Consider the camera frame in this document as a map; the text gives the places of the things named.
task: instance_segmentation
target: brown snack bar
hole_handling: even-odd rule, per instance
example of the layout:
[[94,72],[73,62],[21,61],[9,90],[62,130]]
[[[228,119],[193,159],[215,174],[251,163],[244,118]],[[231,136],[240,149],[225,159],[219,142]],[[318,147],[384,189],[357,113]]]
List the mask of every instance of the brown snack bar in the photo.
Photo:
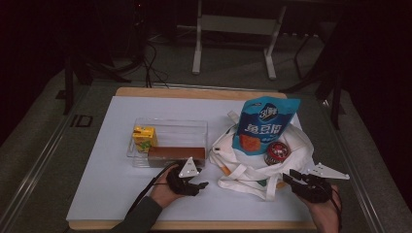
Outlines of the brown snack bar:
[[196,166],[204,167],[206,159],[204,148],[150,147],[148,152],[151,167],[165,167],[174,161],[186,160],[190,157],[193,157]]

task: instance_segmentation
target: yellow juice box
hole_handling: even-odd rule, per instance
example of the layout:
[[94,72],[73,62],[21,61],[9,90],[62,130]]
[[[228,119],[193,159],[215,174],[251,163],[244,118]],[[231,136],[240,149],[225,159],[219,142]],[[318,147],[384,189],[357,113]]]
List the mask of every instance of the yellow juice box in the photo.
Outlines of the yellow juice box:
[[135,126],[133,140],[139,152],[148,152],[150,147],[157,146],[155,128],[150,126]]

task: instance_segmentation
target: black cable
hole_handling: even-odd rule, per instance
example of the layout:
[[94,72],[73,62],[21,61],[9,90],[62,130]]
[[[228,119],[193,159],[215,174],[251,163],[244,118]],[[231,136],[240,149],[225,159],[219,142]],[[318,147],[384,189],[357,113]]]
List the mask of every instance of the black cable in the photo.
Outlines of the black cable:
[[131,205],[130,209],[127,211],[126,215],[129,215],[134,208],[137,206],[137,204],[139,204],[139,202],[143,199],[143,197],[146,195],[146,193],[149,191],[149,189],[151,189],[151,187],[155,184],[155,181],[157,181],[157,179],[163,175],[164,172],[166,172],[167,169],[169,169],[170,167],[172,167],[175,164],[178,164],[179,162],[173,162],[169,165],[167,165],[165,168],[163,168],[163,170],[161,170],[161,172],[159,174],[157,174],[157,176],[155,178],[153,178],[149,184],[145,187],[145,189],[143,189],[142,192],[140,192],[140,194],[137,196],[136,200],[133,202],[133,204]]

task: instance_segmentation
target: gray carpet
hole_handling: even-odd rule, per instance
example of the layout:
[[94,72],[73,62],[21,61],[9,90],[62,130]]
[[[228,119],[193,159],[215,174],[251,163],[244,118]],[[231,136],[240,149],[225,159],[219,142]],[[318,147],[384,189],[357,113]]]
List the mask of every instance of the gray carpet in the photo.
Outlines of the gray carpet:
[[[205,39],[203,47],[201,73],[191,74],[193,58],[193,35],[184,34],[175,44],[161,43],[161,37],[153,39],[156,48],[154,60],[155,73],[151,74],[154,85],[169,87],[184,85],[213,86],[218,88],[248,88],[273,90],[288,87],[299,82],[292,64],[292,56],[299,39],[283,36],[278,40],[274,52],[275,69],[278,79],[267,78],[262,54],[262,45],[247,43],[220,43],[216,35]],[[303,70],[307,71],[315,62],[322,49],[322,43],[311,39],[307,48],[299,57]],[[148,48],[148,59],[154,51]],[[119,66],[126,61],[118,60]],[[132,79],[130,85],[143,86],[145,70],[124,74]],[[37,99],[23,121],[0,149],[0,210],[2,215],[12,202],[19,184],[36,162],[39,156],[48,156],[48,164],[44,164],[40,180],[30,189],[32,191],[27,202],[23,202],[17,211],[16,221],[11,222],[10,232],[63,232],[67,227],[65,221],[72,198],[86,166],[100,125],[109,105],[111,97],[119,86],[98,73],[94,73],[92,86],[81,86],[76,83],[77,105],[69,116],[63,116],[64,101],[54,97],[64,88],[63,72],[54,77]],[[404,204],[392,178],[386,169],[373,141],[363,125],[357,111],[353,107],[350,95],[343,93],[341,105],[345,115],[339,116],[341,130],[327,131],[330,127],[327,120],[328,108],[315,103],[313,98],[317,85],[312,84],[298,93],[308,98],[305,102],[313,102],[310,106],[318,106],[318,110],[305,109],[313,113],[302,121],[302,126],[314,142],[316,151],[327,151],[333,154],[342,149],[349,154],[356,173],[361,181],[357,188],[364,188],[366,196],[357,196],[349,182],[337,182],[344,192],[344,216],[342,232],[411,232],[412,216]],[[93,116],[93,124],[88,127],[70,127],[73,117]],[[341,143],[331,145],[319,140],[317,135],[328,133]],[[345,169],[345,159],[330,159],[325,154],[316,154],[314,158],[327,162],[330,166]],[[359,199],[370,200],[370,207],[378,216],[368,222],[358,204]],[[313,232],[313,231],[276,231],[276,232]]]

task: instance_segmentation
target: blue snack bag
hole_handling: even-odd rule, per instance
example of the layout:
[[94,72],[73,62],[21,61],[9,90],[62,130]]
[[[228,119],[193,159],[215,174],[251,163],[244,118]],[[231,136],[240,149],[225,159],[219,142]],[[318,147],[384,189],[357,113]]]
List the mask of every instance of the blue snack bag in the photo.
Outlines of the blue snack bag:
[[300,104],[299,99],[262,96],[248,100],[243,106],[233,148],[247,155],[266,152],[288,127]]

